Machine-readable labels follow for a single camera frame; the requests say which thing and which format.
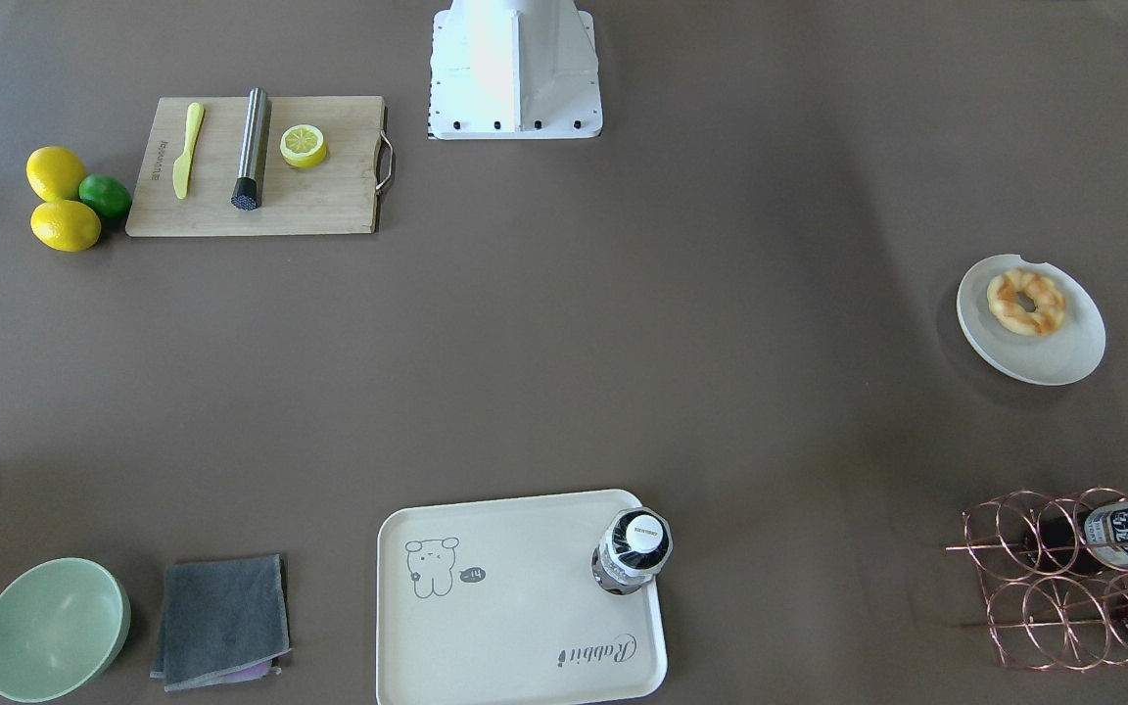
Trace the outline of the glazed twisted donut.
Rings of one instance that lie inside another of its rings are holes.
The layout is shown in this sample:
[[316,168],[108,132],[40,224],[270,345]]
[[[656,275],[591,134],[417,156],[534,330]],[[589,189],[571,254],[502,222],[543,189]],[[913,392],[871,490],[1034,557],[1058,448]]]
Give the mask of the glazed twisted donut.
[[1003,327],[1034,338],[1059,331],[1068,315],[1066,298],[1056,281],[1033,268],[1008,268],[992,277],[986,301]]

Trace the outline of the white round plate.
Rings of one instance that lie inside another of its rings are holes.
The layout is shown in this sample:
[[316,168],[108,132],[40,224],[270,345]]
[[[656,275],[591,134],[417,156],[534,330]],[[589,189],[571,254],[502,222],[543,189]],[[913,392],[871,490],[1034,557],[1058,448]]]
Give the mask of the white round plate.
[[[1066,296],[1066,320],[1056,333],[1021,336],[1007,331],[989,311],[986,290],[992,277],[1016,267],[1051,277]],[[1025,384],[1077,384],[1098,369],[1105,353],[1105,321],[1098,305],[1077,280],[1048,262],[1029,262],[1017,254],[980,259],[960,281],[955,311],[960,329],[977,355]]]

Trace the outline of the dark drink bottle on tray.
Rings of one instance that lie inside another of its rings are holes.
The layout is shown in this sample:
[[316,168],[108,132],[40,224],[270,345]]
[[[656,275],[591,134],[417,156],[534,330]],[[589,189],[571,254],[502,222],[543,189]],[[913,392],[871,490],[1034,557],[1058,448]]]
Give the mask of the dark drink bottle on tray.
[[605,592],[628,596],[644,589],[672,556],[670,523],[647,506],[614,517],[591,557],[592,579]]

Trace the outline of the cream rabbit tray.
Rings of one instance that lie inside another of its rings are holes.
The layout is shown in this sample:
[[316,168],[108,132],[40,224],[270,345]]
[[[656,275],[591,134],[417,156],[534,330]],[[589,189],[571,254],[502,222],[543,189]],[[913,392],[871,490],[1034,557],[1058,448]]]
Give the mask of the cream rabbit tray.
[[377,548],[381,704],[584,704],[664,681],[655,585],[596,583],[618,488],[398,510]]

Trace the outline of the half lemon slice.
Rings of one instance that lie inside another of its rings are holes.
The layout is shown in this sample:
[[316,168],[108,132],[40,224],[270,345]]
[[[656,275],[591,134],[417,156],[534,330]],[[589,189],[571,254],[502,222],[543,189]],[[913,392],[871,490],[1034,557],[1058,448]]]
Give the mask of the half lemon slice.
[[317,166],[328,156],[325,133],[305,123],[287,127],[279,138],[279,155],[287,165],[299,169]]

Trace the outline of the steel cylinder muddler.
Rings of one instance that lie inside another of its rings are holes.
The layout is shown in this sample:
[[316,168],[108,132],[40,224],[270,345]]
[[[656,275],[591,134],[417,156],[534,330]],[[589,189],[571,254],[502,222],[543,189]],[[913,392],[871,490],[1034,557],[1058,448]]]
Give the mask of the steel cylinder muddler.
[[262,205],[262,180],[270,121],[268,94],[256,86],[248,94],[248,108],[243,133],[241,153],[237,166],[231,205],[239,211],[253,211]]

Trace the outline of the wooden cutting board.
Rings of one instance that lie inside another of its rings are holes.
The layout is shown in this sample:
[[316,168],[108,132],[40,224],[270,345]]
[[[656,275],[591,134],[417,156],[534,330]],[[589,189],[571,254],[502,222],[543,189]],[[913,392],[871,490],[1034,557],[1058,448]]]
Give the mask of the wooden cutting board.
[[[157,104],[125,231],[131,237],[367,235],[379,223],[386,100],[380,95],[270,95],[257,165],[258,206],[232,204],[245,142],[247,95],[201,97],[188,195],[176,199],[173,166],[185,146],[192,97]],[[296,169],[279,153],[283,130],[321,130],[326,160]]]

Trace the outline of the yellow plastic knife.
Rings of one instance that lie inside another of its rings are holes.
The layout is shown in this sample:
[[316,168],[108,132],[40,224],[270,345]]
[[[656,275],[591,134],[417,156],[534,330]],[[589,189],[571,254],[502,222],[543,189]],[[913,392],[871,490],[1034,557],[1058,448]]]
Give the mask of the yellow plastic knife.
[[171,187],[176,200],[185,200],[188,196],[194,148],[197,146],[205,112],[205,106],[200,102],[191,102],[185,111],[182,152],[176,157],[171,169]]

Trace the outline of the grey folded cloth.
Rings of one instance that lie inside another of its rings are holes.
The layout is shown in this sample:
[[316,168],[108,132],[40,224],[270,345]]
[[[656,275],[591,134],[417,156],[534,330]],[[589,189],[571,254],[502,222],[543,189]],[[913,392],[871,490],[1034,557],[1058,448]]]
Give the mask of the grey folded cloth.
[[151,670],[165,691],[263,678],[291,647],[277,554],[166,569]]

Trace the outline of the green lime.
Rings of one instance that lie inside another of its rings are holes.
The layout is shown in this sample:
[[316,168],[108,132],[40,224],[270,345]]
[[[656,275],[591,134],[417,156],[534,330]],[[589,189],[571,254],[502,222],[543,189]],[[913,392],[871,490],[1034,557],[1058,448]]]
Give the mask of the green lime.
[[131,210],[129,190],[107,174],[85,175],[77,186],[77,199],[104,220],[117,220]]

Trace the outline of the yellow lemon lower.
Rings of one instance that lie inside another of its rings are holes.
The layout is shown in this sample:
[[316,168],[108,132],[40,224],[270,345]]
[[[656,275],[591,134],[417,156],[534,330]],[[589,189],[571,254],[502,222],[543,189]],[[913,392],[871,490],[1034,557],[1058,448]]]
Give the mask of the yellow lemon lower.
[[102,220],[80,201],[62,200],[39,204],[30,215],[30,231],[51,249],[80,253],[99,240]]

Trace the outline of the yellow lemon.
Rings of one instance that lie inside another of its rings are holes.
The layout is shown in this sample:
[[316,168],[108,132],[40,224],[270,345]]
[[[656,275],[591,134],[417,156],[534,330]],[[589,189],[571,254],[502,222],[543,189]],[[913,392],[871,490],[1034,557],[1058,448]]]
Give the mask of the yellow lemon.
[[79,199],[79,187],[88,175],[82,160],[63,146],[45,146],[27,157],[25,173],[30,190],[43,202]]
[[30,215],[30,231],[51,249],[80,253],[99,240],[102,220],[80,201],[62,200],[39,204]]

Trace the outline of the yellow lemon upper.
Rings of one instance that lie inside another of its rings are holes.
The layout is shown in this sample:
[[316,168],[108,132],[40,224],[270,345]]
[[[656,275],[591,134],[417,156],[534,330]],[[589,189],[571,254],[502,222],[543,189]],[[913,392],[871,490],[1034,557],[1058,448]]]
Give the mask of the yellow lemon upper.
[[25,173],[30,190],[43,202],[79,199],[79,187],[88,175],[82,160],[63,146],[45,146],[27,157]]

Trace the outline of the green bowl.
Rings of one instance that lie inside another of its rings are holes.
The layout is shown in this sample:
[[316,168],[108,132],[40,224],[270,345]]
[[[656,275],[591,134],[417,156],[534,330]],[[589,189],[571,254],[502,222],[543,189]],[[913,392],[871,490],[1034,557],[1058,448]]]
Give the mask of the green bowl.
[[76,691],[117,659],[130,619],[124,587],[97,562],[63,557],[23,572],[0,594],[0,695]]

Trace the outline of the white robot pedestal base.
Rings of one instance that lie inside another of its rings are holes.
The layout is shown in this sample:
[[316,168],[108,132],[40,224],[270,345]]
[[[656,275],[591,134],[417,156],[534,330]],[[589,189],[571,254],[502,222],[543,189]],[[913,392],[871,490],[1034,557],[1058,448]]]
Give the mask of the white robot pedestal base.
[[601,134],[594,20],[573,1],[453,1],[431,27],[430,138]]

